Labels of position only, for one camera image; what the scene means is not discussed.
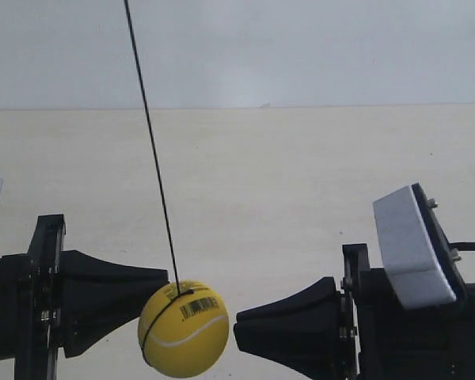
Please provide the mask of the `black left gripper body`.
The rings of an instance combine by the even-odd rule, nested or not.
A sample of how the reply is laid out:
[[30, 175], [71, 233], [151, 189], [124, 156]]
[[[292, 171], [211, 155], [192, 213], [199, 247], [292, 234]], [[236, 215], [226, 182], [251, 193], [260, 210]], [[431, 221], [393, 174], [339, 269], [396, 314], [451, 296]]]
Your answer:
[[15, 379], [56, 377], [65, 233], [63, 215], [41, 215], [27, 252], [0, 257], [0, 361]]

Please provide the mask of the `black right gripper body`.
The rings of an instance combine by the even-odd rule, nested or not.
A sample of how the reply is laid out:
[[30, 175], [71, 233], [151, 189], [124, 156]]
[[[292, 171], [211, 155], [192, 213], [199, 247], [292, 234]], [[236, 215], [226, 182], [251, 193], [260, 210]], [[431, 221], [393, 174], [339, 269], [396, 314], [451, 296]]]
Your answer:
[[343, 245], [347, 379], [475, 379], [475, 283], [452, 304], [406, 310], [367, 245]]

